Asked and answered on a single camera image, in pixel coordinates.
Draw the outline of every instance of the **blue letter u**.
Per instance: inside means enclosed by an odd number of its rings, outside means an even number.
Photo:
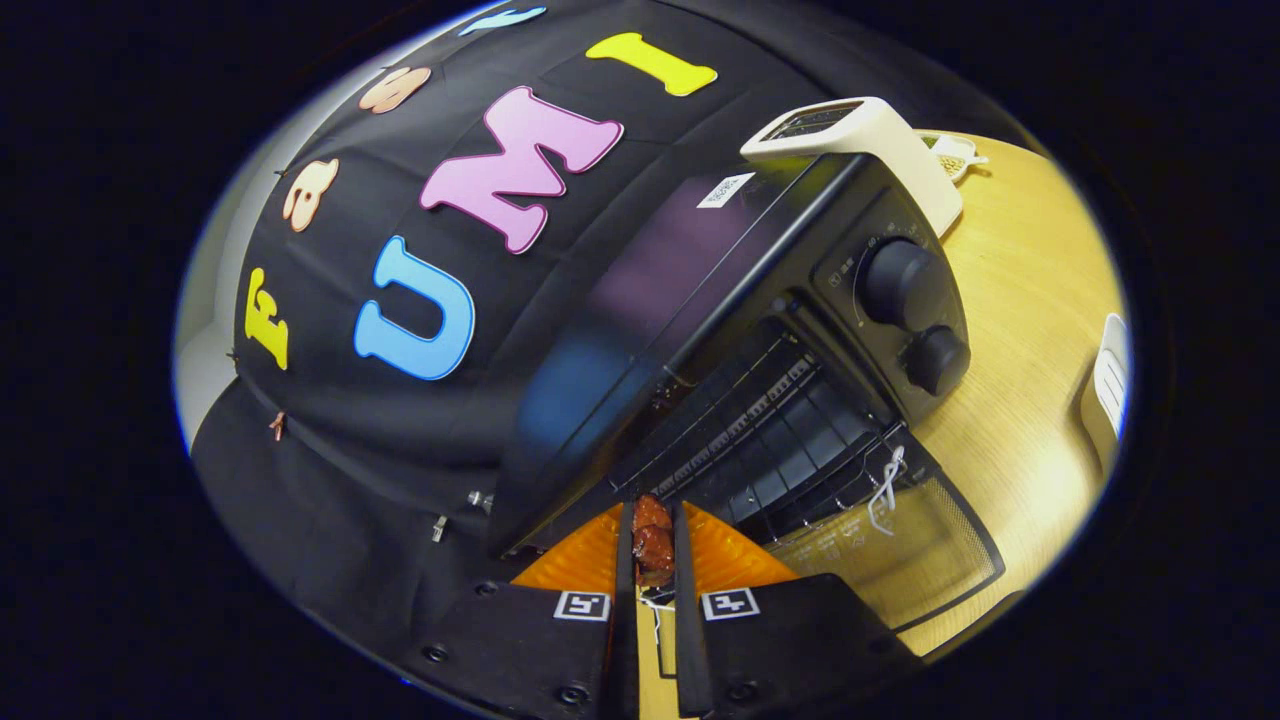
[[[438,380],[462,363],[475,332],[475,302],[466,286],[404,250],[404,238],[393,236],[374,265],[374,284],[399,283],[440,306],[444,320],[433,338],[419,337],[383,318],[370,300],[356,318],[356,352],[376,355],[389,365],[424,380]]]

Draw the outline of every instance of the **white cable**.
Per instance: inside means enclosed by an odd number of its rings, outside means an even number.
[[[675,607],[667,607],[666,605],[658,605],[658,603],[653,602],[652,600],[649,600],[646,597],[641,597],[639,600],[640,600],[640,602],[643,602],[643,603],[648,605],[650,609],[653,609],[653,644],[660,644],[662,641],[658,637],[658,630],[662,629],[662,615],[658,611],[659,610],[666,610],[668,612],[675,612],[676,609]]]
[[[893,500],[893,478],[897,477],[899,470],[906,466],[906,460],[902,459],[905,450],[902,446],[893,448],[893,459],[884,464],[884,482],[881,483],[879,489],[872,496],[870,501],[867,502],[867,516],[870,518],[872,527],[877,530],[884,533],[886,536],[892,536],[892,530],[882,528],[879,523],[876,521],[876,501],[884,498],[884,503],[888,505],[890,510],[897,507],[897,502]]]

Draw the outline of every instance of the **pink letter m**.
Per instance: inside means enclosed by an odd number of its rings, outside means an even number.
[[[581,173],[617,145],[622,124],[595,122],[534,97],[520,86],[485,110],[485,126],[502,152],[451,158],[422,187],[420,204],[430,210],[444,204],[493,227],[507,238],[516,255],[529,250],[547,224],[547,208],[521,208],[502,195],[564,195],[564,182],[539,147],[564,158],[564,169]]]

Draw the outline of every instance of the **black fabric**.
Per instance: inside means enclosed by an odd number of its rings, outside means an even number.
[[[919,60],[858,28],[841,26],[855,33],[852,45],[824,31],[806,51],[794,38],[808,37],[814,20],[783,22],[773,4],[735,4],[732,15],[780,49],[654,1],[545,5],[527,23],[433,41],[402,63],[431,68],[417,94],[371,115],[356,106],[364,88],[355,92],[283,168],[246,252],[236,319],[243,322],[248,273],[264,268],[264,290],[289,327],[288,370],[237,329],[241,379],[215,402],[192,448],[214,506],[262,573],[375,653],[393,652],[439,618],[476,577],[509,579],[520,570],[483,556],[485,516],[466,496],[493,488],[503,447],[520,441],[509,437],[512,418],[557,329],[684,178],[737,164],[739,147],[764,123],[838,96],[878,95],[916,124],[1016,135],[988,122],[977,92],[945,95],[937,86],[951,81],[937,73],[916,85]],[[634,68],[585,58],[596,41],[631,31],[716,68],[718,79],[672,97]],[[844,49],[831,55],[836,46]],[[809,70],[796,69],[800,60]],[[417,197],[442,161],[499,151],[481,117],[520,85],[626,131],[582,174],[564,173],[548,154],[567,192],[536,200],[549,210],[547,227],[516,256],[497,231],[453,208],[422,210]],[[292,178],[312,160],[334,158],[337,179],[310,227],[294,233],[282,218]],[[438,382],[353,350],[367,299],[419,334],[439,327],[434,304],[374,286],[374,264],[393,234],[463,282],[476,304],[470,350]],[[275,442],[268,424],[279,410],[288,420]],[[449,516],[444,542],[433,543],[442,512]]]

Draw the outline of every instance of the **sticker label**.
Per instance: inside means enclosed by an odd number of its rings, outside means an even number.
[[[755,603],[755,596],[751,594],[750,588],[709,592],[703,596],[703,615],[708,621],[759,614],[760,606]]]
[[[564,195],[564,181],[543,156],[550,150],[570,173],[591,169],[622,137],[622,124],[596,122],[512,88],[485,110],[484,123],[502,152],[451,158],[428,178],[419,197],[424,210],[449,205],[497,229],[507,251],[520,255],[547,224],[547,208],[522,208],[504,195]]]
[[[282,370],[289,369],[289,325],[284,320],[273,323],[278,307],[271,293],[262,290],[266,273],[253,268],[248,274],[248,300],[244,304],[244,337],[256,340],[265,347]]]
[[[719,184],[717,184],[710,192],[707,193],[707,197],[703,197],[703,201],[699,202],[698,206],[723,208],[724,204],[728,202],[730,199],[733,197],[733,195],[736,195],[739,190],[742,190],[742,186],[746,184],[746,181],[751,179],[753,177],[755,177],[755,173],[744,173],[741,176],[732,176],[722,179]]]
[[[370,110],[375,115],[390,113],[419,87],[430,79],[431,68],[399,68],[392,70],[383,79],[378,81],[369,92],[360,99],[360,109]]]
[[[631,65],[641,73],[662,81],[667,95],[685,97],[707,87],[719,74],[714,68],[694,65],[662,47],[644,41],[639,32],[622,32],[596,42],[588,49],[591,59],[609,58]]]
[[[356,318],[356,354],[378,356],[393,368],[424,380],[438,380],[462,363],[475,333],[476,311],[471,292],[457,278],[415,258],[404,238],[393,236],[374,265],[374,284],[396,283],[440,306],[444,322],[435,337],[419,337],[383,316],[369,300]]]
[[[490,29],[490,28],[497,28],[497,27],[508,27],[508,26],[513,26],[513,24],[520,24],[520,23],[522,23],[525,20],[531,20],[531,19],[536,18],[538,15],[540,15],[540,14],[543,14],[545,12],[547,12],[547,8],[543,8],[543,6],[530,8],[527,10],[516,10],[515,8],[512,8],[509,10],[503,10],[503,12],[498,13],[497,15],[489,15],[488,18],[480,18],[479,20],[468,24],[461,32],[458,32],[458,37],[462,37],[465,35],[471,35],[472,32],[475,32],[477,29]]]
[[[316,160],[302,168],[289,193],[284,196],[284,219],[289,220],[293,232],[302,232],[311,224],[316,209],[320,206],[320,196],[324,195],[333,178],[338,176],[338,159],[328,163]]]
[[[609,620],[609,596],[603,592],[564,591],[561,593],[554,616],[561,620],[607,623]]]

